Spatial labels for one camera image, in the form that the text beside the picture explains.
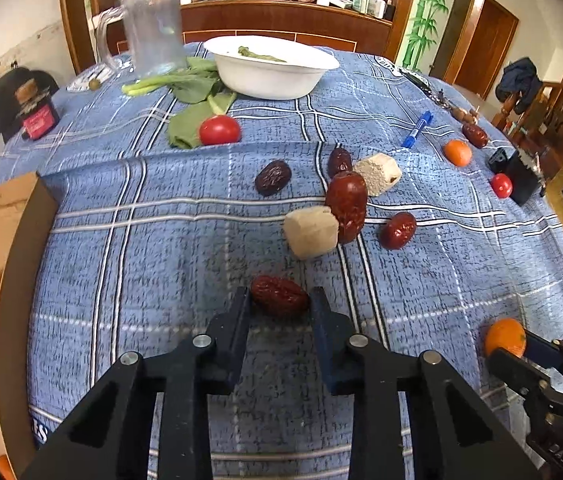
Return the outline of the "small red jujube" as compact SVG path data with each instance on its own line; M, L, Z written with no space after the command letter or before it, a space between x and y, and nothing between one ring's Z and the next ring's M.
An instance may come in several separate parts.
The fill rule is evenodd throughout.
M416 229L416 218L409 212L399 212L382 227L379 242L385 249L400 249L413 238Z

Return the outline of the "beige yam chunk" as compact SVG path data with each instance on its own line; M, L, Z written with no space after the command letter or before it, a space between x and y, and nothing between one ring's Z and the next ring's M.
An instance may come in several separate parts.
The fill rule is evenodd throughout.
M338 220L328 206L296 209L283 219L283 235L291 252L300 260L332 252L338 245L338 234Z
M358 160L353 165L353 170L364 178L368 195L373 197L390 191L402 177L402 170L396 160L385 153L376 153Z

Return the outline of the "dark wrinkled date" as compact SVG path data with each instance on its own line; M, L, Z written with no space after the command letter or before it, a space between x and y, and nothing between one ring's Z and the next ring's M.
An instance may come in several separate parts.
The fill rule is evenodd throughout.
M277 159L266 165L254 180L254 186L262 196L280 192L291 180L292 171L287 162Z

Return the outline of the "black cylindrical motor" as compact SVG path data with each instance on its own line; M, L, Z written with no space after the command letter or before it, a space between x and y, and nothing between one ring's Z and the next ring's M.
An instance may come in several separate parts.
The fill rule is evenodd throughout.
M509 197L519 206L524 205L535 193L545 195L546 183L539 161L524 150L508 155L498 148L487 160L487 166L497 176L502 174L510 180Z

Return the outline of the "large red jujube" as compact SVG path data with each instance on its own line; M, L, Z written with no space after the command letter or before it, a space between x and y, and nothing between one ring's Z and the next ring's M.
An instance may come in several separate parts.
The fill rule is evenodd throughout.
M330 181L325 205L339 223L340 244L353 242L362 231L368 200L364 178L355 171L341 171Z

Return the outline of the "cardboard tray box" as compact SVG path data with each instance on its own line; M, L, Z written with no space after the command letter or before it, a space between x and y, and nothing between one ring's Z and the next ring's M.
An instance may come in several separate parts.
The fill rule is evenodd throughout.
M35 454L27 351L36 278L58 205L34 172L0 184L0 455L19 478Z

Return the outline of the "wooden stair railing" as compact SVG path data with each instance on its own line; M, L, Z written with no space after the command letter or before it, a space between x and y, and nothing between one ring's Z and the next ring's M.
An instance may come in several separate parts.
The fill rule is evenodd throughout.
M523 114L513 109L521 94L512 94L492 122L510 142L531 156L539 156L539 166L550 179L563 166L563 78L543 81L539 92Z

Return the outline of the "blue marker pen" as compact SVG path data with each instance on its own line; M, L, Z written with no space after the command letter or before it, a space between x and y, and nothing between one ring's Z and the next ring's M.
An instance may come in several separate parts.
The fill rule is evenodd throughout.
M423 115L421 115L416 122L415 126L411 131L405 136L405 139L402 143L403 148L412 148L417 141L417 138L420 133L423 132L423 129L428 127L432 122L433 114L430 110L427 110Z

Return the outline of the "dark jacket on railing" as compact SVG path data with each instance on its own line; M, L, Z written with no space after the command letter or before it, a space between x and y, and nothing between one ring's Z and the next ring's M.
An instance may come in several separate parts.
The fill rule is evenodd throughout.
M533 103L542 84L535 64L529 58L521 58L504 68L503 76L495 88L495 96L499 102L505 103L515 94L517 99L513 110L517 115L522 115Z

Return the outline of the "red tomato near greens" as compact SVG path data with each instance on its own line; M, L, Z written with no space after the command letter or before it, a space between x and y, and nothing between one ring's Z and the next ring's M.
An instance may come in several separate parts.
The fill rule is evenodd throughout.
M200 125L199 140L204 145L236 143L242 140L242 128L233 117L216 115Z

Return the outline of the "brown wooden door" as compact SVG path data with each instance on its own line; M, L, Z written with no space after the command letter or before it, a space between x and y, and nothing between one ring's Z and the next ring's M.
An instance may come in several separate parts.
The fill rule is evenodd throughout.
M484 0L475 33L455 84L483 100L495 84L519 20L496 0Z

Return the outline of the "dark jar pink label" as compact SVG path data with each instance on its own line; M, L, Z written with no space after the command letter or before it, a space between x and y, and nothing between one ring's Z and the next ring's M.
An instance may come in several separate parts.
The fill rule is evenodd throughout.
M59 122L59 115L50 98L50 90L40 89L33 78L15 91L20 111L24 140L36 141L50 133Z

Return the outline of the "white bowl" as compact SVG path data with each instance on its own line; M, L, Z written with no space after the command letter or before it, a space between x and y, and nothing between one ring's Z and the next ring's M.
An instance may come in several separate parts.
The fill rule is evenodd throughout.
M265 36L223 36L204 41L228 89L260 100L291 101L311 93L339 61L329 52Z

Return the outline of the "wooden counter cabinet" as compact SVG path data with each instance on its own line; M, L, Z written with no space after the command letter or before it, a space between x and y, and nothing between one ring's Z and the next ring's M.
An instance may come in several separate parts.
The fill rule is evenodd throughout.
M69 55L76 73L96 63L86 3L97 15L119 0L59 0ZM347 52L396 59L414 0L393 0L390 20L315 3L287 0L213 0L182 7L186 42L215 36L260 34Z

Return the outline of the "small green olive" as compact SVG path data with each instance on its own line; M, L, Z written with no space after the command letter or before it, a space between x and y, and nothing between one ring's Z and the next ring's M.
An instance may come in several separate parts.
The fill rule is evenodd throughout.
M91 91L96 91L101 86L102 86L102 83L97 78L94 78L94 79L91 79L90 81L88 81L88 89L90 89Z

